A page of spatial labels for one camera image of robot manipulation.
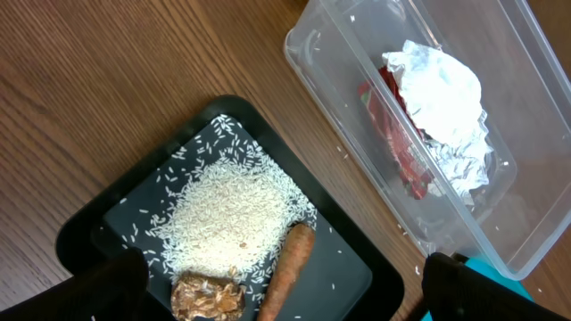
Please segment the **red foil snack wrapper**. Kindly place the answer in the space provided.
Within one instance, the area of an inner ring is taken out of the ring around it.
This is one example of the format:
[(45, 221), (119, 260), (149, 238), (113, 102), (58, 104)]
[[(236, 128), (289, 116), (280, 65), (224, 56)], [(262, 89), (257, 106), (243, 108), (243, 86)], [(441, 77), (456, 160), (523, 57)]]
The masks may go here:
[(377, 133), (387, 142), (399, 177), (408, 196), (422, 200), (428, 194), (433, 182), (433, 174), (412, 150), (403, 126), (394, 120), (390, 112), (381, 104), (374, 88), (367, 82), (359, 86), (361, 102), (368, 110), (371, 122)]

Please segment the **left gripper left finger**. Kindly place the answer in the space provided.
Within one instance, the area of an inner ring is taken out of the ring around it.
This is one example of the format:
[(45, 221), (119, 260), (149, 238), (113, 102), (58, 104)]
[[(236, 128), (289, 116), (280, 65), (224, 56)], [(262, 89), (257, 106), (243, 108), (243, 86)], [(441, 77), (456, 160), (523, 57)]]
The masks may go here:
[(143, 253), (128, 249), (1, 312), (1, 321), (136, 320), (149, 284)]

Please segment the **white paper napkin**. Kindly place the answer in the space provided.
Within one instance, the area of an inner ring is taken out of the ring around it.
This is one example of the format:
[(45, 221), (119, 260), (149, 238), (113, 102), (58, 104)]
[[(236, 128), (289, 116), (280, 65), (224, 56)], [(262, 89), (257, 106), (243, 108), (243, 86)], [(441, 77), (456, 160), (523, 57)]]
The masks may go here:
[(475, 205), (471, 191), (489, 184), (485, 159), (493, 148), (486, 143), (488, 133), (486, 126), (477, 125), (457, 131), (443, 141), (434, 138), (425, 141), (452, 189), (467, 206)]

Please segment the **orange carrot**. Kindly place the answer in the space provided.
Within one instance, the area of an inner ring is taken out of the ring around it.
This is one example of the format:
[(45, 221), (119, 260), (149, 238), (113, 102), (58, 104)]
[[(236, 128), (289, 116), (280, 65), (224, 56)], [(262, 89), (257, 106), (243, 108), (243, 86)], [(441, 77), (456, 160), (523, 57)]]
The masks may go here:
[(277, 318), (310, 258), (315, 238), (314, 230), (305, 224), (298, 224), (290, 230), (261, 304), (258, 321), (274, 321)]

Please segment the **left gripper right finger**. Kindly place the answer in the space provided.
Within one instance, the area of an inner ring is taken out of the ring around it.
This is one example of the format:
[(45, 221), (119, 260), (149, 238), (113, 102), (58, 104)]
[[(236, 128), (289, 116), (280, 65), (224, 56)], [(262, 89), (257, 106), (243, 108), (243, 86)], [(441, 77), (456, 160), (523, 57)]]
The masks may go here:
[(434, 320), (566, 320), (440, 252), (426, 258), (421, 287)]

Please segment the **brown food scrap chunk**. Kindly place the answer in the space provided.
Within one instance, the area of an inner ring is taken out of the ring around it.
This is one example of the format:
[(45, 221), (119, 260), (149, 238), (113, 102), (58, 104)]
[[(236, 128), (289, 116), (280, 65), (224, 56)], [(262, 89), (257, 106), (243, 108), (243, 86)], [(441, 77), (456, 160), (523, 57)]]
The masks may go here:
[(183, 272), (171, 291), (173, 317), (178, 321), (193, 321), (198, 317), (238, 320), (245, 309), (245, 287), (236, 281), (236, 277), (236, 267), (231, 267), (225, 277)]

